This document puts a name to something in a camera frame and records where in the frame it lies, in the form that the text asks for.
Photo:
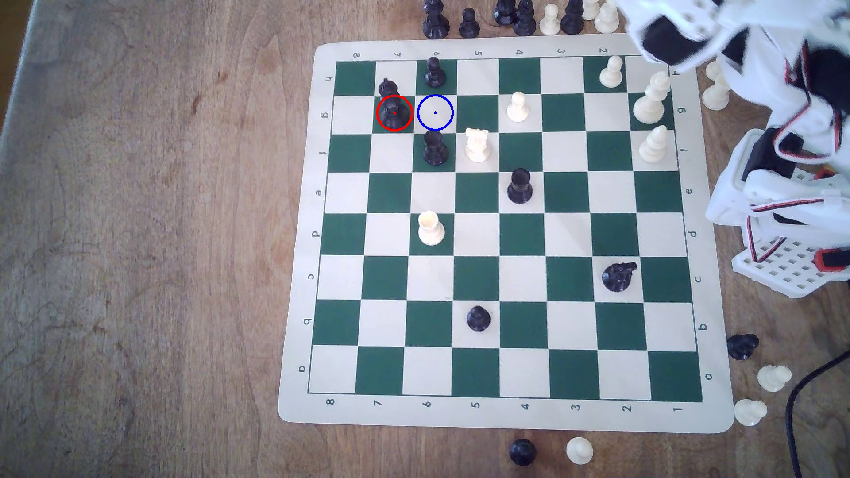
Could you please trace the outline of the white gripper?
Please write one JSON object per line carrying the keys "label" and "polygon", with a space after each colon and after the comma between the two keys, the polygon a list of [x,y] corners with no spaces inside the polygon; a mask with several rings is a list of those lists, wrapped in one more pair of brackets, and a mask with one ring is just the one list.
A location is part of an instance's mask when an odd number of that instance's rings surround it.
{"label": "white gripper", "polygon": [[644,59],[689,68],[713,55],[740,63],[744,1],[618,1],[625,30]]}

